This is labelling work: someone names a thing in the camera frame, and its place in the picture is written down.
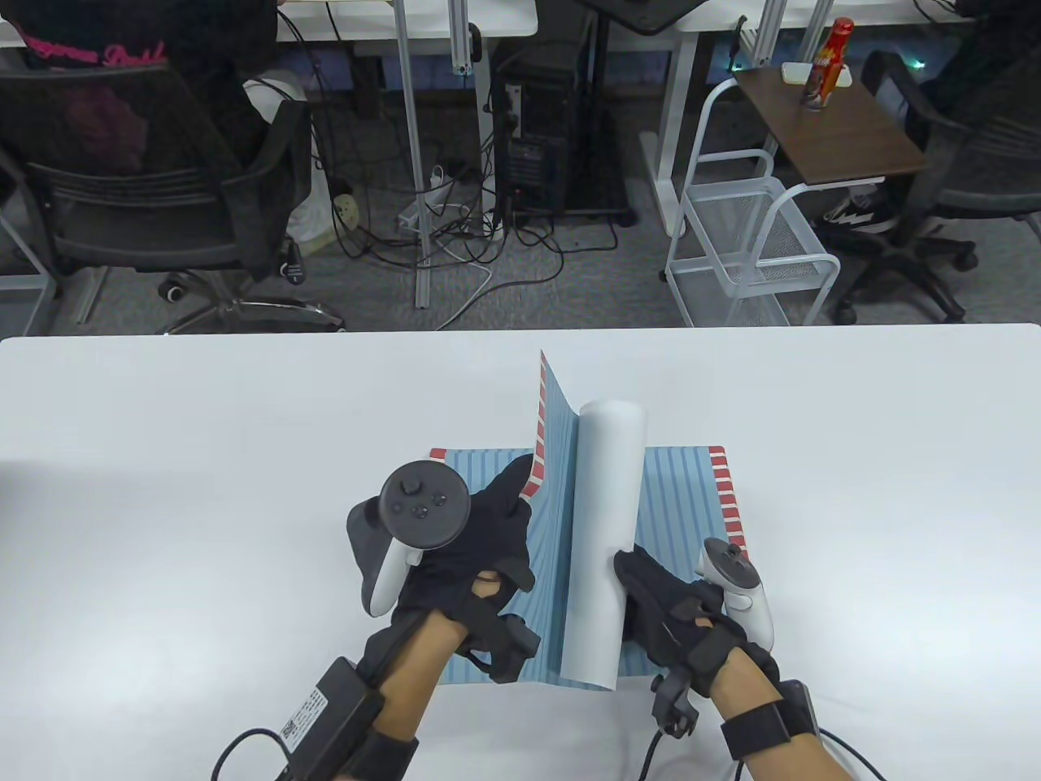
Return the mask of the person's right hand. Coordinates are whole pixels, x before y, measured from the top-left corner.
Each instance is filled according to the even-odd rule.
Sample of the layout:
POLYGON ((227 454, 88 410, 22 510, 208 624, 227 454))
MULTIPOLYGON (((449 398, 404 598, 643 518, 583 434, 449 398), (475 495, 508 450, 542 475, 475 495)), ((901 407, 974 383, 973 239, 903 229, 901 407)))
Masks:
POLYGON ((708 698, 737 648, 771 684, 780 683, 773 656, 723 613, 721 587, 705 580, 681 581, 639 546, 616 552, 613 568, 627 594, 623 637, 639 644, 654 665, 686 670, 692 691, 708 698))

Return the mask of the person's left hand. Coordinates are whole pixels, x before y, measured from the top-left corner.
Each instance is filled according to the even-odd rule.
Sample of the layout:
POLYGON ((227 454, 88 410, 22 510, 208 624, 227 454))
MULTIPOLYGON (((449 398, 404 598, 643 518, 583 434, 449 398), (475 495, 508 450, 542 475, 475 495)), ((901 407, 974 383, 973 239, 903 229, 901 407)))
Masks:
POLYGON ((531 507, 523 498, 534 457, 509 462, 483 490, 471 495, 464 530, 445 547, 424 554, 407 576, 391 622, 431 613, 464 626, 464 648, 488 653, 504 637, 499 613, 535 577, 527 547, 531 507))

